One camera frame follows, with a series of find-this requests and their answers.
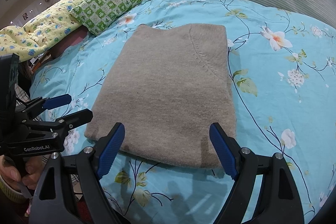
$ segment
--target metal screw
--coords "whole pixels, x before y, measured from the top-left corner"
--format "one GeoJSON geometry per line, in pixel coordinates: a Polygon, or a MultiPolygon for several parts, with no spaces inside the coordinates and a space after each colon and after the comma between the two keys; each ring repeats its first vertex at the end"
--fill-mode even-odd
{"type": "Polygon", "coordinates": [[[87,146],[87,147],[84,148],[83,151],[86,154],[90,154],[93,151],[93,148],[92,148],[92,146],[87,146]]]}
{"type": "Polygon", "coordinates": [[[278,160],[281,160],[283,158],[283,155],[281,153],[275,153],[275,157],[278,159],[278,160]]]}
{"type": "Polygon", "coordinates": [[[245,155],[248,155],[249,153],[251,153],[251,150],[250,150],[249,148],[247,148],[247,147],[243,147],[243,148],[241,149],[241,152],[242,152],[243,154],[245,154],[245,155]]]}
{"type": "Polygon", "coordinates": [[[57,152],[53,152],[53,153],[51,153],[50,158],[52,158],[54,160],[54,159],[57,159],[58,156],[59,156],[59,154],[57,152]]]}

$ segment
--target white flower print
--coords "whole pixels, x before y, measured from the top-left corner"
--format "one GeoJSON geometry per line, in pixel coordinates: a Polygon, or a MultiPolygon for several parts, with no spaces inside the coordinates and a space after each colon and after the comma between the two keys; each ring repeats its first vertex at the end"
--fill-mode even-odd
{"type": "Polygon", "coordinates": [[[71,154],[74,151],[74,144],[68,143],[67,145],[64,145],[64,148],[67,154],[71,154]]]}
{"type": "Polygon", "coordinates": [[[293,47],[292,43],[285,39],[284,32],[272,32],[270,28],[263,26],[263,31],[260,34],[269,40],[269,44],[274,51],[281,50],[283,47],[291,48],[293,47]]]}
{"type": "Polygon", "coordinates": [[[76,128],[69,131],[64,140],[64,148],[68,154],[74,151],[74,145],[78,143],[79,138],[80,134],[76,128]]]}
{"type": "Polygon", "coordinates": [[[137,15],[136,13],[125,15],[118,19],[118,24],[119,25],[132,24],[134,22],[134,18],[136,17],[136,15],[137,15]]]}
{"type": "Polygon", "coordinates": [[[279,71],[278,71],[278,74],[280,75],[280,77],[281,77],[280,81],[282,82],[282,80],[284,79],[284,75],[279,71]]]}
{"type": "Polygon", "coordinates": [[[48,110],[48,118],[49,118],[49,120],[51,120],[52,115],[53,115],[53,111],[52,110],[48,110]]]}
{"type": "Polygon", "coordinates": [[[176,1],[176,2],[170,2],[169,6],[167,7],[168,9],[171,7],[179,7],[182,3],[187,2],[186,0],[182,0],[182,1],[176,1]]]}
{"type": "Polygon", "coordinates": [[[335,66],[334,61],[335,61],[334,58],[331,58],[331,59],[327,58],[328,66],[331,68],[334,67],[335,66]]]}
{"type": "Polygon", "coordinates": [[[117,40],[117,35],[115,35],[115,36],[113,36],[113,37],[111,37],[111,38],[109,38],[107,40],[104,40],[103,46],[109,45],[109,44],[115,42],[116,40],[117,40]]]}
{"type": "Polygon", "coordinates": [[[235,44],[232,42],[232,40],[231,39],[228,39],[227,40],[227,46],[228,47],[233,47],[235,44]]]}
{"type": "Polygon", "coordinates": [[[291,149],[296,145],[295,133],[289,128],[285,129],[281,134],[281,139],[283,140],[286,148],[291,149]]]}
{"type": "Polygon", "coordinates": [[[303,75],[296,69],[289,70],[287,74],[289,77],[287,79],[287,82],[291,86],[300,87],[305,82],[305,78],[303,77],[303,75]]]}
{"type": "Polygon", "coordinates": [[[320,30],[317,26],[310,25],[310,29],[314,36],[322,37],[323,35],[322,30],[320,30]]]}
{"type": "Polygon", "coordinates": [[[71,104],[72,109],[74,109],[74,107],[76,106],[75,95],[72,96],[72,100],[70,104],[71,104]]]}
{"type": "Polygon", "coordinates": [[[320,208],[324,205],[324,203],[327,201],[328,197],[322,192],[320,194],[320,208]]]}

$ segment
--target plaid fabric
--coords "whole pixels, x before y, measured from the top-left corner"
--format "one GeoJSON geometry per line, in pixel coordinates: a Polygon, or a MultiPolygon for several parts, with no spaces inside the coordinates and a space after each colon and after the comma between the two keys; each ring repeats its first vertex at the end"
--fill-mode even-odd
{"type": "Polygon", "coordinates": [[[24,102],[30,101],[27,93],[23,89],[21,89],[17,84],[15,84],[15,92],[16,92],[16,97],[18,97],[20,100],[24,102]]]}
{"type": "Polygon", "coordinates": [[[70,11],[90,32],[100,35],[141,0],[84,0],[70,11]]]}

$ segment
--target human hand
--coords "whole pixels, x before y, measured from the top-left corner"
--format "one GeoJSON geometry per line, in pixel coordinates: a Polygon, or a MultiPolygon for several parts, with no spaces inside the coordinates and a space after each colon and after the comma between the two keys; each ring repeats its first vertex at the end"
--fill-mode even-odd
{"type": "MultiPolygon", "coordinates": [[[[42,169],[42,156],[31,157],[26,162],[26,171],[28,174],[22,178],[23,184],[29,189],[35,189],[41,176],[42,169]]],[[[20,191],[18,184],[18,182],[21,181],[20,173],[14,166],[5,160],[4,156],[0,156],[0,175],[10,187],[20,191]]]]}

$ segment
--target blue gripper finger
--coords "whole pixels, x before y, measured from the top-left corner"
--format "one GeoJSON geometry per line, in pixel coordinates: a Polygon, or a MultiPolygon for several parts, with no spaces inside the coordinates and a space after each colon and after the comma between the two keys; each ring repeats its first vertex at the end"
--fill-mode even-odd
{"type": "Polygon", "coordinates": [[[68,94],[64,94],[61,96],[53,97],[50,99],[46,99],[42,107],[44,109],[54,109],[60,106],[65,106],[71,103],[71,96],[68,94]]]}
{"type": "Polygon", "coordinates": [[[210,126],[209,137],[225,170],[225,173],[230,175],[233,180],[236,180],[238,177],[236,160],[239,155],[236,155],[235,157],[230,150],[230,146],[232,145],[226,143],[226,141],[230,142],[229,137],[225,134],[225,132],[218,123],[213,123],[210,126]]]}
{"type": "Polygon", "coordinates": [[[110,171],[124,138],[125,127],[122,123],[117,122],[110,133],[100,138],[94,146],[95,154],[93,165],[99,179],[110,171]]]}

